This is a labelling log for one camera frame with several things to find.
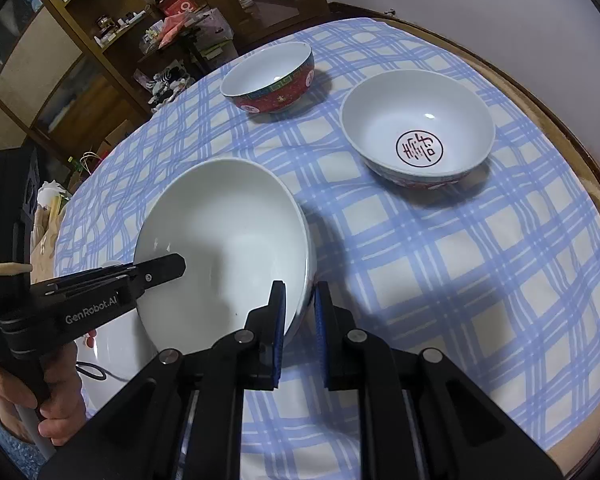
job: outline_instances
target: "white wall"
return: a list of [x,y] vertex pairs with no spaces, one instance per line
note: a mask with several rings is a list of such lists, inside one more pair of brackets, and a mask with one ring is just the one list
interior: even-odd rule
[[600,14],[590,0],[329,0],[464,45],[540,98],[600,164]]

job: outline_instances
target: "metal screw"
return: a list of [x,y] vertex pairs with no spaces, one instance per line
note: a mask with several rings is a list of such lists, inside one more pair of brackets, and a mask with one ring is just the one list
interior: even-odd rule
[[422,352],[422,357],[429,363],[439,363],[442,361],[442,352],[437,348],[427,348]]
[[353,330],[349,330],[347,338],[353,343],[363,343],[366,341],[366,332],[359,328],[354,328]]
[[238,343],[250,343],[251,341],[253,341],[254,335],[253,332],[251,330],[238,330],[238,332],[235,333],[234,335],[234,339],[238,342]]
[[166,350],[160,352],[158,359],[160,359],[160,362],[163,365],[170,365],[178,360],[179,355],[180,353],[177,350],[174,350],[173,348],[167,348]]

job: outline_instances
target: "black cable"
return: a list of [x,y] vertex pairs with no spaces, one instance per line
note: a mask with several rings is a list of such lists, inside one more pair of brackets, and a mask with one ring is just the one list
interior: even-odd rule
[[[99,371],[101,373],[101,375],[96,375],[91,372],[88,372],[87,370],[84,370],[83,368],[81,368],[83,366],[87,367],[87,368],[93,368],[94,370]],[[78,371],[78,373],[81,373],[87,377],[90,377],[91,379],[95,379],[96,381],[104,381],[104,380],[106,380],[107,376],[111,376],[114,379],[122,381],[123,383],[129,382],[128,379],[123,379],[122,377],[119,377],[116,374],[109,372],[109,370],[107,370],[106,368],[103,368],[102,366],[96,365],[94,363],[87,363],[85,361],[76,361],[75,369]]]

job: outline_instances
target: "striped cloth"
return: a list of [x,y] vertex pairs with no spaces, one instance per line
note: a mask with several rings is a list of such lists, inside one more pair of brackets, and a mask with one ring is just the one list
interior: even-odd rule
[[[600,402],[600,216],[558,151],[461,59],[367,18],[279,41],[314,49],[314,83],[293,107],[252,116],[216,70],[122,142],[78,190],[56,273],[132,260],[165,187],[215,155],[263,164],[305,212],[318,278],[359,326],[399,349],[443,350],[543,448]],[[410,192],[375,177],[346,142],[340,104],[385,70],[420,68],[476,92],[496,123],[491,156],[458,184]],[[280,388],[247,392],[242,476],[358,478],[356,396],[322,387],[307,322]]]

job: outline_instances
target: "bowl rim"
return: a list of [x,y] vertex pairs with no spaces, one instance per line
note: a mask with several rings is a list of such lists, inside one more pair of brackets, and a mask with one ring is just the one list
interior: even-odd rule
[[[349,136],[349,134],[347,133],[347,129],[344,127],[344,122],[342,120],[342,111],[344,110],[344,105],[347,102],[347,99],[349,99],[349,96],[353,93],[353,91],[358,88],[358,86],[362,85],[363,83],[378,77],[378,76],[382,76],[388,72],[426,72],[429,74],[432,74],[434,76],[439,76],[442,78],[446,78],[449,79],[451,81],[453,81],[455,84],[457,84],[458,86],[462,87],[464,90],[466,90],[467,92],[470,92],[471,95],[474,96],[474,98],[480,102],[480,104],[484,107],[485,111],[487,112],[487,114],[489,115],[489,117],[491,118],[491,142],[489,143],[487,149],[485,150],[484,154],[480,156],[480,160],[478,160],[478,162],[471,163],[468,166],[465,167],[460,167],[457,170],[453,170],[453,171],[437,171],[437,172],[418,172],[416,171],[411,171],[411,170],[404,170],[399,168],[398,166],[389,166],[388,164],[386,164],[385,162],[382,162],[378,159],[376,159],[375,157],[372,157],[371,155],[368,155],[365,150],[362,150],[354,141],[353,139],[351,139],[351,137]],[[385,168],[387,170],[391,170],[391,171],[396,171],[397,173],[401,173],[404,174],[406,176],[419,176],[419,177],[423,177],[423,178],[443,178],[443,177],[448,177],[448,176],[455,176],[461,173],[467,173],[471,170],[473,170],[474,168],[477,168],[478,166],[480,166],[489,156],[489,154],[491,153],[491,149],[493,148],[493,143],[495,142],[496,139],[496,125],[495,122],[493,121],[493,116],[491,115],[491,111],[489,110],[489,107],[487,106],[487,104],[480,98],[480,96],[478,96],[475,92],[469,90],[466,86],[460,84],[458,81],[456,81],[455,79],[453,79],[452,77],[449,77],[448,75],[445,74],[441,74],[439,72],[435,72],[433,70],[424,70],[421,68],[399,68],[396,70],[385,70],[384,72],[380,72],[378,74],[374,74],[371,77],[367,77],[366,79],[363,79],[362,81],[356,83],[356,85],[349,90],[349,92],[347,92],[347,95],[344,96],[344,99],[342,100],[342,104],[340,105],[340,127],[342,128],[342,133],[344,134],[345,138],[349,141],[349,144],[351,146],[353,146],[353,148],[364,158],[370,160],[371,162],[377,164],[378,166],[381,166],[382,168]]]
[[295,309],[295,313],[293,318],[290,320],[289,322],[289,326],[288,328],[284,331],[284,334],[286,335],[286,333],[292,329],[292,327],[294,326],[293,322],[294,319],[298,316],[302,316],[303,311],[304,311],[304,300],[306,298],[307,295],[307,290],[313,286],[313,276],[310,276],[310,272],[311,272],[311,254],[312,254],[312,250],[310,245],[313,243],[312,238],[311,238],[311,233],[309,231],[309,227],[308,227],[308,222],[306,220],[306,217],[304,216],[304,213],[302,212],[302,209],[300,209],[300,206],[298,205],[298,202],[296,202],[296,199],[294,198],[293,194],[291,193],[291,191],[289,191],[289,188],[285,185],[284,182],[282,182],[282,180],[277,177],[271,170],[268,170],[267,168],[265,168],[262,164],[259,164],[257,162],[253,162],[252,160],[249,160],[248,158],[240,158],[239,156],[231,156],[231,155],[220,155],[220,156],[215,156],[212,158],[208,158],[207,160],[203,160],[202,162],[199,162],[198,164],[196,164],[195,166],[192,166],[191,168],[189,168],[188,170],[184,171],[183,173],[181,173],[179,176],[177,176],[176,178],[174,178],[169,185],[164,188],[164,190],[160,193],[160,195],[158,196],[158,198],[154,201],[154,203],[152,204],[151,208],[149,209],[149,211],[147,212],[146,216],[144,217],[144,220],[142,221],[142,226],[140,227],[140,230],[138,231],[138,238],[136,239],[136,246],[134,247],[134,259],[133,262],[137,263],[136,261],[136,255],[138,253],[138,240],[140,239],[140,235],[142,233],[142,228],[144,227],[147,219],[149,218],[149,215],[154,212],[155,207],[157,206],[158,202],[160,202],[160,199],[162,198],[162,196],[167,193],[168,190],[170,190],[171,186],[174,186],[174,184],[177,183],[177,181],[179,181],[181,178],[184,178],[184,176],[188,175],[189,173],[193,173],[197,168],[201,168],[202,166],[210,166],[211,164],[216,164],[218,162],[226,162],[226,161],[232,161],[232,162],[242,162],[245,164],[249,164],[250,166],[254,166],[258,169],[260,169],[261,171],[264,171],[265,173],[267,173],[269,176],[273,177],[273,179],[278,183],[278,185],[284,190],[286,196],[288,197],[288,199],[290,200],[294,211],[296,212],[296,218],[298,218],[298,222],[300,223],[300,226],[302,228],[302,233],[304,234],[304,245],[303,245],[303,249],[304,249],[304,285],[302,286],[302,292],[300,294],[300,297],[298,299],[298,304],[296,305],[296,309]]
[[289,44],[303,44],[303,45],[306,45],[309,48],[309,53],[306,55],[306,57],[296,67],[293,68],[293,70],[290,70],[288,73],[286,73],[285,76],[293,73],[295,70],[297,70],[302,65],[304,65],[304,63],[306,62],[306,60],[309,59],[311,57],[311,54],[314,52],[314,50],[312,49],[311,45],[308,44],[306,41],[283,41],[282,43],[277,43],[275,45],[270,45],[270,46],[266,46],[265,48],[261,48],[260,50],[257,50],[254,54],[251,54],[250,56],[245,57],[240,63],[238,63],[236,66],[232,67],[231,70],[229,70],[229,72],[227,73],[227,75],[222,78],[222,83],[220,84],[220,93],[224,97],[243,97],[243,96],[247,96],[249,94],[253,94],[255,92],[260,92],[261,90],[264,90],[265,88],[268,88],[269,86],[273,85],[273,83],[275,83],[275,81],[271,82],[271,83],[269,83],[267,85],[261,86],[259,88],[256,88],[255,90],[251,90],[250,92],[247,92],[245,94],[232,94],[232,93],[226,93],[224,91],[224,82],[230,76],[231,72],[233,72],[236,68],[238,68],[242,63],[247,62],[248,60],[253,59],[255,57],[258,57],[258,56],[259,57],[264,57],[264,55],[261,56],[261,54],[263,54],[267,50],[270,50],[272,48],[276,48],[276,47],[279,47],[279,46],[289,45]]

